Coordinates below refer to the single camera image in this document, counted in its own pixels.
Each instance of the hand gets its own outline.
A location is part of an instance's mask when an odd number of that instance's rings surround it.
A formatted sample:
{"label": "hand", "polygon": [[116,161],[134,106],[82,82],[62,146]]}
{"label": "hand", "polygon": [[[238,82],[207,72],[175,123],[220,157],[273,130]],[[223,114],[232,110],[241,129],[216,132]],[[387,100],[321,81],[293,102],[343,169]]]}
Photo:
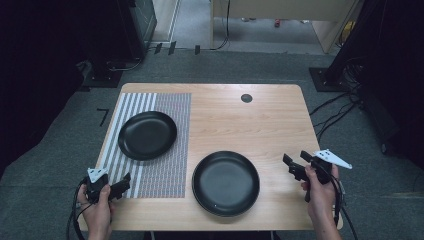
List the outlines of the hand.
{"label": "hand", "polygon": [[[331,182],[322,185],[317,178],[315,170],[311,166],[305,167],[308,182],[301,185],[303,190],[310,189],[311,200],[308,204],[308,214],[314,225],[317,239],[341,239],[333,220],[333,203],[336,193]],[[332,165],[331,174],[339,178],[339,170]]]}
{"label": "hand", "polygon": [[99,196],[99,202],[90,206],[85,192],[87,185],[81,185],[78,191],[78,202],[81,204],[81,209],[84,210],[82,215],[88,226],[88,239],[109,239],[112,233],[110,223],[112,222],[112,215],[115,207],[109,203],[108,197],[110,194],[110,186],[106,184]]}

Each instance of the black controller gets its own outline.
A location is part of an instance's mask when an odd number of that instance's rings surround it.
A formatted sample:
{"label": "black controller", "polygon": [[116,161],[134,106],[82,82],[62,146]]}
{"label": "black controller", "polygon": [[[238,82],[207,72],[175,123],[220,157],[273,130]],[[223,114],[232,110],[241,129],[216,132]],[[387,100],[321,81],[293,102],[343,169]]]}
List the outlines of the black controller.
{"label": "black controller", "polygon": [[[305,151],[302,151],[300,153],[300,157],[303,158],[308,163],[311,163],[311,166],[316,169],[318,181],[321,184],[326,184],[330,182],[331,179],[328,173],[331,174],[331,168],[332,168],[331,163],[326,162],[316,156],[312,157],[309,153]],[[291,159],[286,154],[284,154],[283,162],[287,164],[287,166],[289,166],[289,173],[293,174],[296,180],[298,181],[303,180],[303,181],[309,182],[309,178],[308,176],[306,176],[304,166],[293,162],[293,159]],[[308,190],[305,195],[305,201],[309,202],[310,200],[311,200],[310,190]]]}
{"label": "black controller", "polygon": [[[122,198],[122,194],[130,188],[130,173],[127,173],[124,178],[110,186],[109,201],[116,198]],[[87,181],[87,196],[90,203],[97,203],[99,201],[100,191],[109,183],[108,175],[104,174],[96,182],[92,183]]]}

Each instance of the cable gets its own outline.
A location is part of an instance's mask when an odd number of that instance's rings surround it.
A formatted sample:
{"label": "cable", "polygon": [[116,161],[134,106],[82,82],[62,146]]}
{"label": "cable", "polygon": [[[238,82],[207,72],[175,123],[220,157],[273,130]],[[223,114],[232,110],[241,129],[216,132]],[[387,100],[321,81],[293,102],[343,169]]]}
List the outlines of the cable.
{"label": "cable", "polygon": [[230,5],[231,5],[231,0],[228,0],[228,5],[227,5],[227,28],[226,28],[225,39],[222,42],[221,46],[219,46],[217,48],[211,48],[210,50],[219,50],[219,49],[223,48],[228,43],[228,40],[230,38],[230,31],[228,30],[228,18],[230,16]]}
{"label": "cable", "polygon": [[341,194],[340,194],[340,203],[341,203],[341,206],[343,206],[343,203],[344,203],[344,192],[343,192],[343,188],[342,188],[342,186],[340,184],[339,179],[337,179],[333,175],[331,175],[331,177],[336,181],[337,186],[338,186],[338,189],[340,189],[340,192],[341,192]]}
{"label": "cable", "polygon": [[321,137],[324,134],[325,130],[327,130],[329,127],[331,127],[332,125],[334,125],[335,123],[337,123],[338,121],[340,121],[344,116],[346,116],[346,114],[348,114],[350,111],[353,110],[353,108],[356,106],[356,104],[352,104],[352,106],[345,111],[338,119],[336,119],[335,121],[333,121],[332,123],[330,123],[328,126],[323,127],[323,129],[321,129],[319,136],[318,136],[318,142],[321,141]]}
{"label": "cable", "polygon": [[346,211],[346,209],[343,206],[342,206],[342,212],[343,212],[344,216],[346,217],[346,219],[347,219],[347,221],[349,223],[350,229],[352,230],[353,237],[355,238],[355,240],[358,240],[358,235],[356,235],[356,231],[355,231],[355,228],[353,227],[353,223],[350,220],[350,217],[347,214],[347,211]]}
{"label": "cable", "polygon": [[337,99],[339,99],[339,98],[341,98],[341,97],[344,97],[344,96],[346,96],[346,95],[348,95],[349,94],[349,92],[345,92],[345,93],[342,93],[342,94],[340,94],[339,96],[337,96],[337,97],[335,97],[335,98],[332,98],[332,99],[330,99],[330,100],[327,100],[326,102],[324,102],[323,104],[321,104],[321,105],[319,105],[318,107],[316,107],[314,110],[312,110],[312,112],[310,112],[309,113],[309,116],[312,116],[314,113],[316,113],[319,109],[321,109],[322,107],[324,107],[324,106],[326,106],[326,105],[328,105],[328,104],[330,104],[330,103],[332,103],[332,102],[334,102],[334,101],[336,101]]}
{"label": "cable", "polygon": [[143,61],[143,58],[140,58],[138,60],[138,62],[134,66],[132,66],[130,68],[110,68],[110,67],[108,67],[108,69],[110,71],[112,71],[112,72],[115,72],[115,71],[129,71],[129,70],[133,70],[134,68],[136,68],[142,61]]}
{"label": "cable", "polygon": [[318,164],[318,163],[314,164],[314,167],[318,167],[322,172],[324,172],[327,175],[327,177],[330,179],[331,184],[333,185],[334,193],[335,193],[335,199],[336,199],[336,202],[334,204],[335,205],[335,207],[334,207],[334,223],[337,226],[337,224],[339,222],[340,207],[341,207],[342,199],[343,199],[343,197],[341,196],[343,194],[341,194],[340,191],[339,191],[341,189],[340,183],[337,180],[337,178],[335,178],[333,176],[333,174],[327,172],[320,164]]}
{"label": "cable", "polygon": [[350,104],[352,104],[352,103],[348,103],[348,104],[344,105],[343,107],[341,107],[341,108],[340,108],[340,110],[339,110],[339,112],[338,112],[337,114],[335,114],[335,115],[333,115],[333,116],[329,117],[329,118],[328,118],[327,120],[325,120],[324,122],[320,122],[320,123],[315,124],[313,127],[318,127],[319,125],[322,125],[322,124],[324,124],[324,126],[323,126],[323,127],[325,127],[325,125],[327,124],[327,122],[329,122],[331,119],[333,119],[333,118],[337,117],[338,115],[340,115],[340,114],[341,114],[341,111],[343,110],[343,108],[345,108],[346,106],[349,106]]}
{"label": "cable", "polygon": [[81,182],[78,184],[78,187],[76,188],[76,190],[75,190],[75,193],[74,193],[74,199],[73,199],[73,202],[72,202],[72,211],[71,211],[71,214],[70,214],[70,216],[69,216],[69,218],[68,218],[68,224],[67,224],[67,226],[66,226],[66,239],[67,240],[70,240],[70,227],[71,227],[71,222],[73,223],[73,225],[74,225],[74,230],[75,230],[75,233],[77,234],[77,236],[78,236],[78,239],[84,239],[84,236],[82,235],[82,233],[81,233],[81,229],[79,228],[79,224],[78,224],[78,217],[76,216],[76,205],[77,205],[77,198],[78,198],[78,192],[79,192],[79,189],[81,188],[81,185],[83,185],[83,184],[85,184],[87,182],[87,178],[85,177],[85,178],[83,178],[83,180],[81,180]]}
{"label": "cable", "polygon": [[86,207],[86,208],[84,208],[80,213],[78,213],[78,216],[77,216],[77,220],[78,220],[78,218],[79,218],[79,216],[85,211],[85,210],[87,210],[89,207],[91,207],[91,206],[93,206],[93,204],[92,203],[90,203],[90,205],[88,205],[88,207]]}

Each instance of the striped mat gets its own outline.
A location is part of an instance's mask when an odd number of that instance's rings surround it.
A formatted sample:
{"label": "striped mat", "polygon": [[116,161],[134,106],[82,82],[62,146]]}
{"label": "striped mat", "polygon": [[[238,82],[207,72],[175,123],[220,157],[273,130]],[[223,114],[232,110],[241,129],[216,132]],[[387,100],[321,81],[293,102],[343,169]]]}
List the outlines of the striped mat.
{"label": "striped mat", "polygon": [[[123,93],[99,168],[108,169],[109,182],[116,183],[131,174],[131,188],[125,198],[183,198],[187,171],[187,149],[191,93]],[[118,146],[121,127],[132,116],[145,111],[159,111],[177,125],[177,139],[169,151],[149,161],[125,156]]]}

